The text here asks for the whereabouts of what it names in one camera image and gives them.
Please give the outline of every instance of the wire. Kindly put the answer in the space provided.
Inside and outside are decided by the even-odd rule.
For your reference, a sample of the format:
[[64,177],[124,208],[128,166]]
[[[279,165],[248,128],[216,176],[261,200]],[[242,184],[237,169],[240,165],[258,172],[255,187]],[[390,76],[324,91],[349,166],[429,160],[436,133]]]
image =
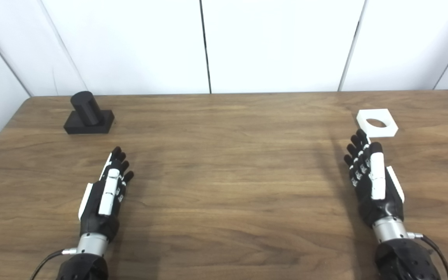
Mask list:
[[42,260],[42,262],[37,266],[37,268],[34,271],[34,273],[32,273],[32,276],[30,277],[30,280],[34,280],[34,278],[36,278],[37,273],[39,272],[39,270],[42,269],[42,267],[44,266],[44,264],[46,264],[46,262],[48,262],[50,259],[53,259],[54,257],[63,255],[63,251],[64,250],[66,250],[66,249],[58,250],[56,252],[53,252],[53,253],[49,254],[48,257],[45,257]]
[[421,240],[423,240],[426,244],[430,245],[430,247],[433,248],[439,254],[439,257],[441,261],[443,262],[443,266],[445,267],[445,271],[447,272],[447,278],[448,278],[448,262],[445,259],[445,256],[441,252],[440,248],[437,244],[435,244],[430,238],[428,238],[426,235],[423,234],[423,237],[421,237]]

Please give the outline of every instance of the wood grain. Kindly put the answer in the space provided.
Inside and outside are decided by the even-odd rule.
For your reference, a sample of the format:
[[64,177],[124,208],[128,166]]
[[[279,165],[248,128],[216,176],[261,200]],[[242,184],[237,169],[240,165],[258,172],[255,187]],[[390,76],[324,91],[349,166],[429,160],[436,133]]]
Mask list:
[[[448,259],[448,91],[97,100],[116,116],[108,135],[67,135],[68,97],[29,99],[1,132],[0,279],[28,278],[48,253],[77,245],[85,186],[116,145],[136,175],[110,279],[376,279],[376,241],[343,163],[357,111],[373,108],[400,127],[381,142],[406,227]],[[54,279],[64,260],[38,278]]]

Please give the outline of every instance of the black base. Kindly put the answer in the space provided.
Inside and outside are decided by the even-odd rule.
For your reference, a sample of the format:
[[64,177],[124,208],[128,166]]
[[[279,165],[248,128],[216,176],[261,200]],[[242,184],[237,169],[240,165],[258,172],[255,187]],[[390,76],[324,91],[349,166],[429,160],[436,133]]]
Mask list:
[[114,123],[115,116],[112,110],[101,110],[101,114],[103,115],[103,121],[95,126],[85,126],[79,114],[76,111],[72,111],[63,128],[68,134],[108,133]]

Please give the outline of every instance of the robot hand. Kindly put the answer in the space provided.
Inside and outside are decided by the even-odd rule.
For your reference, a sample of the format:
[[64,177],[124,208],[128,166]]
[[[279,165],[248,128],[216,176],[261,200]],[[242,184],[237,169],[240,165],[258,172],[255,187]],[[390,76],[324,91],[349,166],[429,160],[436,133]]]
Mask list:
[[[413,239],[432,241],[422,234],[408,233],[404,227],[404,193],[392,167],[385,167],[381,144],[371,143],[362,129],[350,140],[352,144],[347,146],[350,155],[345,155],[344,160],[359,201],[359,214],[379,241],[375,263],[381,278],[440,280],[430,253]],[[443,257],[438,247],[434,249]],[[445,259],[442,260],[448,271]]]
[[107,280],[103,258],[108,244],[119,231],[119,210],[127,183],[134,177],[126,172],[126,154],[116,147],[108,156],[100,178],[87,184],[79,207],[80,240],[73,257],[60,266],[57,280]]
[[350,155],[345,155],[344,160],[349,166],[362,220],[369,227],[386,217],[404,221],[404,193],[393,168],[385,167],[381,144],[371,143],[362,129],[350,140]]

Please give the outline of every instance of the robotic hand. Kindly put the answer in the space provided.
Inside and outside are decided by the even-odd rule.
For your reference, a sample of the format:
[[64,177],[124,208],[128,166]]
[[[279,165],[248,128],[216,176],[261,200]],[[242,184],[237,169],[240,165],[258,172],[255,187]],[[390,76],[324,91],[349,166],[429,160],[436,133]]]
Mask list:
[[381,144],[369,140],[359,129],[345,155],[350,180],[359,202],[359,214],[374,230],[379,245],[375,262],[384,280],[440,280],[426,248],[413,241],[420,238],[448,264],[438,247],[426,236],[404,228],[404,192],[391,166],[385,167]]
[[126,154],[116,147],[107,159],[99,180],[87,184],[79,207],[80,240],[77,248],[58,250],[44,259],[34,271],[35,278],[42,266],[53,257],[73,255],[60,266],[57,280],[107,280],[107,262],[103,254],[119,231],[119,210],[126,195],[126,185],[134,177],[126,172]]

